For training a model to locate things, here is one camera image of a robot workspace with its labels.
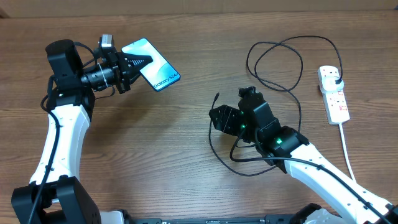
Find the Samsung Galaxy smartphone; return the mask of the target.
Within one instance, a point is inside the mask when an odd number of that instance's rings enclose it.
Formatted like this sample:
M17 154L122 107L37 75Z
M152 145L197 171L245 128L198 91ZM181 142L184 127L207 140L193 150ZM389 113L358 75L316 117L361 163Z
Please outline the Samsung Galaxy smartphone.
M140 73L155 91L161 91L181 78L178 71L147 38L141 38L126 45L121 51L127 54L149 55L152 57L153 62L145 66Z

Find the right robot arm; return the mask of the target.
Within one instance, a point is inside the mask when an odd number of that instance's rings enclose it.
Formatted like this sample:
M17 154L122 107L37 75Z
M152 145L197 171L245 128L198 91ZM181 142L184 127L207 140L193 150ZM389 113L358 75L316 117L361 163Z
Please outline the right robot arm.
M397 206L350 179L297 130L281 126L255 87L240 88L237 108L212 107L211 127L254 143L273 168L301 181L334 209L345 223L397 223Z

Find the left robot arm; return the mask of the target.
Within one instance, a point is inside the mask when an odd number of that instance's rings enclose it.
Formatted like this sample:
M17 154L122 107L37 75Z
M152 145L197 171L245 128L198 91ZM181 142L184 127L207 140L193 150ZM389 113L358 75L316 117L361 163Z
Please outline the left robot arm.
M20 223L125 223L123 212L101 212L80 183L83 141L92 120L95 92L125 93L153 64L150 55L116 50L111 35L99 40L90 63L78 54L79 42L63 39L45 51L53 70L40 103L49 129L40 162L25 187L14 189L11 203Z

